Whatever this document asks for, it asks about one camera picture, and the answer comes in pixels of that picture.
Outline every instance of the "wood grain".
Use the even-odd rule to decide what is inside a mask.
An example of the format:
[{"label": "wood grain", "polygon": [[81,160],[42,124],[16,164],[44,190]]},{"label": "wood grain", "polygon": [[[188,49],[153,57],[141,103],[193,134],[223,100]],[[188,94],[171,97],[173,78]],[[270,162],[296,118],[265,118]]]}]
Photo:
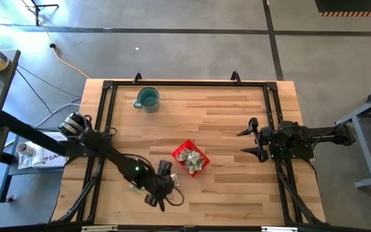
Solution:
[{"label": "wood grain", "polygon": [[[80,111],[91,115],[93,120],[102,82],[103,79],[87,80],[82,96]],[[160,93],[160,109],[156,113],[145,113],[132,107],[143,87],[118,87],[111,123],[118,130],[113,146],[121,152],[143,155],[154,166],[158,166],[161,159],[173,162],[173,172],[178,174],[185,203],[180,207],[166,204],[164,213],[148,206],[144,203],[146,193],[130,191],[129,183],[111,162],[106,161],[96,224],[283,225],[273,161],[260,164],[256,157],[240,152],[241,148],[255,144],[252,136],[236,137],[247,128],[251,117],[258,118],[260,127],[267,125],[260,88],[154,86]],[[302,124],[294,83],[278,82],[278,89],[284,119]],[[196,178],[191,178],[171,156],[187,139],[211,160]],[[53,219],[62,216],[80,193],[86,161],[79,158],[66,166]],[[294,160],[293,166],[300,196],[314,214],[324,220],[313,169],[302,160]],[[169,198],[173,202],[181,200],[175,192]],[[290,197],[289,207],[293,213]]]}]

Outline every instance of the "green mug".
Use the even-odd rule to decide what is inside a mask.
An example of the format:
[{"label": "green mug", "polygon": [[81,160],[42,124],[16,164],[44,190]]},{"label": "green mug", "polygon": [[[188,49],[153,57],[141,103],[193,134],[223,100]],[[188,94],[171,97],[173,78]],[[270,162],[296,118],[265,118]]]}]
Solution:
[{"label": "green mug", "polygon": [[159,94],[154,88],[147,87],[140,90],[137,99],[133,101],[133,106],[136,109],[143,109],[147,113],[156,112],[159,107]]}]

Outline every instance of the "red basket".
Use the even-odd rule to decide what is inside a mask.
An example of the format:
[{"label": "red basket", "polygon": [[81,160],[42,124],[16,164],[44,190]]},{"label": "red basket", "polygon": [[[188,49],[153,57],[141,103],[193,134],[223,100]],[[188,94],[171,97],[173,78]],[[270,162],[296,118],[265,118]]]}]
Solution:
[{"label": "red basket", "polygon": [[[180,154],[180,152],[184,149],[189,149],[189,150],[192,150],[192,151],[197,151],[201,154],[202,158],[205,160],[204,162],[204,165],[202,166],[201,170],[200,171],[196,171],[194,172],[193,174],[190,174],[186,168],[186,165],[184,164],[185,161],[178,161],[176,159],[177,155]],[[192,177],[195,177],[197,174],[199,174],[201,171],[204,170],[204,168],[209,165],[210,163],[210,160],[200,151],[200,149],[197,148],[197,146],[195,146],[193,144],[193,142],[191,142],[190,140],[187,140],[185,141],[180,147],[178,147],[174,152],[173,152],[173,157],[175,160],[177,160],[177,162],[179,162],[181,164],[181,166],[185,169],[185,171],[190,174],[190,176]]]}]

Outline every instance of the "cable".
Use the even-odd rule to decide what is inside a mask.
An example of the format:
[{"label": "cable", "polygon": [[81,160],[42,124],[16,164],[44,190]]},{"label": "cable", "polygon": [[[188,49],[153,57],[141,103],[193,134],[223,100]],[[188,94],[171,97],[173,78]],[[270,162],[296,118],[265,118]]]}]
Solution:
[{"label": "cable", "polygon": [[314,165],[307,159],[304,159],[304,161],[306,161],[308,164],[310,164],[310,166],[312,166],[312,168],[314,170],[314,176],[316,176],[316,182],[319,183],[319,180],[317,179],[317,171],[316,171],[316,168],[314,167]]},{"label": "cable", "polygon": [[292,127],[296,127],[298,126],[298,124],[294,124],[294,125],[290,125],[290,126],[285,126],[283,127],[282,129],[279,129],[276,133],[280,133],[282,132],[283,130],[286,130],[287,128],[292,128]]},{"label": "cable", "polygon": [[[52,115],[55,115],[56,113],[59,113],[61,112],[63,109],[65,109],[65,107],[67,106],[80,106],[79,104],[75,104],[75,103],[68,103],[68,104],[65,104],[63,106],[60,106],[58,109],[54,110],[53,113],[51,113],[49,116],[47,116],[44,120],[42,120],[40,123],[38,123],[37,125],[34,126],[34,128],[37,128],[38,126],[40,126],[42,123],[44,123],[45,121],[47,121],[50,117],[52,117]],[[7,143],[5,143],[4,145],[4,148],[13,144],[14,143],[14,140],[9,140]]]},{"label": "cable", "polygon": [[289,163],[284,163],[284,161],[283,161],[283,160],[286,160],[286,159],[282,159],[282,160],[281,160],[281,164],[283,164],[284,166],[286,166],[286,167],[287,167],[287,166],[289,165]]},{"label": "cable", "polygon": [[58,88],[58,87],[56,87],[56,86],[54,86],[54,85],[52,85],[51,83],[49,83],[49,82],[46,82],[44,79],[42,79],[42,78],[40,78],[40,77],[38,77],[36,74],[34,74],[34,73],[32,73],[32,72],[30,72],[30,71],[28,71],[26,68],[24,68],[24,67],[22,67],[21,65],[19,65],[18,64],[18,66],[19,67],[21,67],[23,70],[25,70],[26,72],[28,72],[29,74],[31,74],[31,75],[33,75],[34,77],[36,77],[36,78],[38,78],[38,79],[40,79],[42,82],[45,82],[46,84],[48,84],[48,85],[50,85],[50,86],[52,86],[52,87],[54,87],[54,88],[56,88],[57,90],[59,90],[59,91],[61,91],[61,92],[64,92],[64,93],[67,93],[67,94],[69,94],[69,95],[71,95],[71,96],[74,96],[74,97],[78,97],[78,98],[81,98],[80,96],[78,96],[78,95],[74,95],[74,94],[72,94],[72,93],[68,93],[67,91],[65,91],[65,90],[62,90],[62,89],[60,89],[60,88]]},{"label": "cable", "polygon": [[52,112],[49,116],[47,116],[44,120],[42,120],[39,124],[35,125],[35,127],[37,128],[38,126],[40,126],[42,123],[44,123],[45,121],[47,121],[50,117],[52,117],[52,115],[62,111],[65,107],[67,106],[80,106],[80,104],[75,104],[75,103],[68,103],[68,104],[65,104],[63,106],[60,106],[60,108],[54,110],[54,112]]},{"label": "cable", "polygon": [[19,70],[17,70],[17,72],[19,73],[19,75],[21,75],[21,77],[23,77],[23,79],[25,80],[25,82],[30,86],[31,90],[36,94],[36,96],[39,98],[39,100],[41,100],[41,101],[44,103],[44,105],[45,105],[45,107],[47,108],[47,110],[48,110],[50,113],[52,113],[51,110],[50,110],[50,108],[48,107],[48,105],[47,105],[47,104],[44,102],[44,100],[43,100],[43,99],[38,95],[38,93],[35,91],[35,89],[32,88],[31,84],[26,80],[26,78],[24,77],[24,75],[23,75]]},{"label": "cable", "polygon": [[52,217],[54,216],[54,212],[55,212],[55,208],[57,207],[58,197],[59,197],[59,192],[60,192],[60,191],[61,191],[61,181],[60,181],[59,184],[58,184],[57,200],[55,201],[55,206],[54,206],[54,209],[52,210],[52,214],[51,214],[51,216],[50,216],[50,220],[48,221],[48,223],[51,222]]},{"label": "cable", "polygon": [[71,103],[75,103],[77,101],[81,101],[81,99],[75,99],[74,101],[71,101]]},{"label": "cable", "polygon": [[36,128],[34,126],[31,126],[32,128],[36,129],[36,130],[39,130],[39,131],[52,131],[52,132],[59,132],[58,130],[51,130],[51,129],[47,129],[47,128]]},{"label": "cable", "polygon": [[181,197],[182,197],[181,202],[178,204],[172,203],[170,200],[168,200],[167,197],[166,197],[166,201],[168,202],[168,204],[171,204],[172,206],[181,206],[182,204],[184,204],[184,195],[176,186],[174,186],[174,189],[176,189],[179,192],[179,194],[181,194]]},{"label": "cable", "polygon": [[24,5],[28,8],[29,11],[31,11],[31,13],[35,16],[35,18],[39,21],[39,24],[44,28],[44,31],[46,32],[46,35],[48,36],[48,38],[50,39],[51,41],[51,44],[50,44],[50,48],[52,49],[52,52],[54,53],[55,57],[60,61],[62,62],[63,64],[65,64],[66,66],[78,71],[79,73],[81,73],[83,76],[85,76],[87,79],[91,79],[91,77],[89,77],[87,74],[85,74],[83,71],[79,70],[78,68],[72,66],[71,64],[68,64],[67,62],[63,61],[60,57],[58,57],[57,55],[57,52],[55,51],[55,44],[54,42],[52,41],[52,38],[50,36],[50,34],[48,33],[48,31],[46,30],[43,22],[41,22],[41,20],[39,20],[39,18],[37,17],[37,15],[33,12],[33,10],[24,2],[24,0],[21,0]]},{"label": "cable", "polygon": [[328,132],[326,132],[326,133],[320,135],[320,137],[319,137],[318,139],[316,139],[315,142],[313,142],[313,144],[312,144],[312,146],[311,146],[312,150],[314,150],[314,148],[316,147],[317,143],[319,143],[319,141],[320,141],[320,140],[321,140],[325,135],[328,135],[329,133],[333,133],[333,132],[336,132],[336,131],[340,130],[340,128],[342,128],[346,123],[347,123],[347,122],[342,122],[341,124],[338,125],[337,128],[334,128],[333,130],[328,131]]},{"label": "cable", "polygon": [[110,128],[110,129],[113,129],[115,132],[114,133],[110,133],[110,136],[114,136],[114,135],[116,135],[117,134],[117,129],[115,129],[115,128]]}]

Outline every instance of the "crumpled paper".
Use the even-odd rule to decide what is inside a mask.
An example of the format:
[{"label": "crumpled paper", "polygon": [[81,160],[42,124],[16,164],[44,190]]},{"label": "crumpled paper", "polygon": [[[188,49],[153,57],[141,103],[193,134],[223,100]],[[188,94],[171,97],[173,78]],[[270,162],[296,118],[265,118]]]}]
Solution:
[{"label": "crumpled paper", "polygon": [[200,171],[203,168],[205,160],[198,151],[184,149],[177,155],[178,161],[184,161],[185,168],[190,174]]}]

